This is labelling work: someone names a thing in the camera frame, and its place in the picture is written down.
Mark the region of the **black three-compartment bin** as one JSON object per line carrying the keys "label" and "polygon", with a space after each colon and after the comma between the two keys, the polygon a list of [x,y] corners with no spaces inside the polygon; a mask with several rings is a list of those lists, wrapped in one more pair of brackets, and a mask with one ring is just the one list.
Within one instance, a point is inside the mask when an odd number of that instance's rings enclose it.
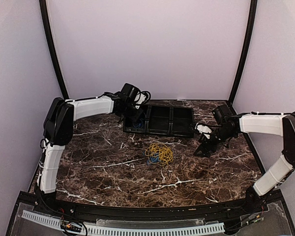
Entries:
{"label": "black three-compartment bin", "polygon": [[137,122],[126,118],[123,132],[167,137],[194,137],[194,112],[192,108],[144,105]]}

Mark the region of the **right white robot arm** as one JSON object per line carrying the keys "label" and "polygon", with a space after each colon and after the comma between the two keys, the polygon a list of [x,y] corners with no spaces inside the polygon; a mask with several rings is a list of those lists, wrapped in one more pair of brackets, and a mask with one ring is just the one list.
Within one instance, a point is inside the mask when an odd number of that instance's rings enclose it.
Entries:
{"label": "right white robot arm", "polygon": [[295,172],[295,111],[291,113],[247,112],[235,114],[229,106],[221,105],[213,111],[216,125],[198,122],[195,131],[200,134],[194,156],[210,157],[218,148],[239,136],[265,136],[281,141],[278,159],[246,191],[241,203],[245,213],[252,213],[260,205],[260,198],[284,183]]}

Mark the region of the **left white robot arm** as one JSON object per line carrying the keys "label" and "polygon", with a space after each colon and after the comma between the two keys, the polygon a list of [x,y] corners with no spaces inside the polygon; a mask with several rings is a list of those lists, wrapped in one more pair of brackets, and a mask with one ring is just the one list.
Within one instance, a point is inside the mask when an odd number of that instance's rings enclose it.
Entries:
{"label": "left white robot arm", "polygon": [[55,98],[43,124],[43,139],[40,142],[42,155],[37,180],[39,190],[44,194],[56,191],[60,158],[73,137],[76,120],[101,114],[115,114],[120,118],[137,121],[143,113],[142,106],[150,98],[149,91],[141,91],[128,83],[124,84],[121,91],[105,92],[93,98]]}

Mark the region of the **left black frame post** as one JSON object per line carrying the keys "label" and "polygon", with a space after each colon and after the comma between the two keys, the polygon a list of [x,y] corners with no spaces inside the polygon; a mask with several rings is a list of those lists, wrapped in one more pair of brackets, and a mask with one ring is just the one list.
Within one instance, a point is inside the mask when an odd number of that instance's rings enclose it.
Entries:
{"label": "left black frame post", "polygon": [[57,52],[56,52],[56,48],[55,48],[55,44],[53,40],[51,24],[50,24],[48,9],[47,9],[47,1],[39,0],[39,5],[40,5],[40,12],[41,12],[41,18],[43,22],[45,37],[46,37],[52,65],[54,68],[54,72],[56,75],[57,83],[61,91],[62,97],[64,99],[69,99],[69,94],[65,85],[62,72],[61,72],[61,68],[60,68],[60,64],[59,64],[59,60],[58,60],[58,56],[57,56]]}

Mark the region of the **black frame post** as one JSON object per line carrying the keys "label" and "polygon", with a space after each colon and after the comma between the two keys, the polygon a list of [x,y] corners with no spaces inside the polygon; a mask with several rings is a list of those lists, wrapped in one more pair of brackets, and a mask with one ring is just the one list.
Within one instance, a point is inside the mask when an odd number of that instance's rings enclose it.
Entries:
{"label": "black frame post", "polygon": [[257,0],[251,0],[250,1],[250,7],[249,7],[249,14],[248,14],[248,19],[247,19],[247,25],[246,25],[246,30],[245,30],[245,35],[244,35],[244,41],[243,41],[243,46],[238,62],[238,67],[236,70],[233,86],[230,92],[230,96],[228,99],[228,102],[233,105],[236,94],[239,88],[239,84],[243,75],[246,59],[248,56],[248,51],[250,47],[250,42],[251,42],[251,37],[253,33],[253,27],[254,27],[254,22],[255,22],[255,17],[256,17],[256,12],[257,12]]}
{"label": "black frame post", "polygon": [[57,52],[56,52],[56,48],[55,48],[55,44],[53,40],[51,24],[50,24],[48,9],[47,9],[47,1],[39,0],[39,5],[40,5],[40,12],[41,12],[41,18],[43,22],[45,37],[46,37],[52,65],[54,68],[54,72],[56,75],[57,83],[61,91],[62,97],[64,99],[69,99],[69,94],[65,85],[62,72],[61,72],[61,68],[60,68],[60,64],[59,64],[59,60],[58,60],[58,56],[57,56]]}

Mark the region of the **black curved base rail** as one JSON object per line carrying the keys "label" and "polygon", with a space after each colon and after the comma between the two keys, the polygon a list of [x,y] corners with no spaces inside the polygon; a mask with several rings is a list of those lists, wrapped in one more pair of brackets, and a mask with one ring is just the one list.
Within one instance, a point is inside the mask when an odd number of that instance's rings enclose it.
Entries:
{"label": "black curved base rail", "polygon": [[65,219],[78,219],[95,222],[98,219],[133,220],[133,221],[174,221],[203,218],[206,221],[239,221],[240,217],[250,215],[243,210],[244,199],[222,203],[159,208],[112,207],[81,204],[56,199],[55,194],[49,197],[39,197],[35,194],[21,191],[14,205],[10,223],[17,219],[21,204],[26,204],[35,211],[52,216],[64,216]]}

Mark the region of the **right black frame post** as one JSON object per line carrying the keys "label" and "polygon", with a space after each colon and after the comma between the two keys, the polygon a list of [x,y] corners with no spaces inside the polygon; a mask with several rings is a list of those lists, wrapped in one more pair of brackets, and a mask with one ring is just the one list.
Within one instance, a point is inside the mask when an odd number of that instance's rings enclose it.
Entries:
{"label": "right black frame post", "polygon": [[251,42],[251,37],[253,33],[253,27],[254,27],[254,22],[255,22],[255,17],[256,17],[256,12],[257,12],[257,0],[251,0],[250,1],[250,7],[249,7],[249,14],[248,14],[248,19],[247,19],[247,25],[246,25],[246,30],[245,30],[245,35],[244,35],[244,41],[243,41],[243,46],[238,62],[238,67],[236,70],[233,86],[230,92],[230,96],[228,99],[228,102],[233,105],[236,94],[239,88],[239,84],[243,75],[246,59],[248,56],[248,51],[250,47],[250,42]]}

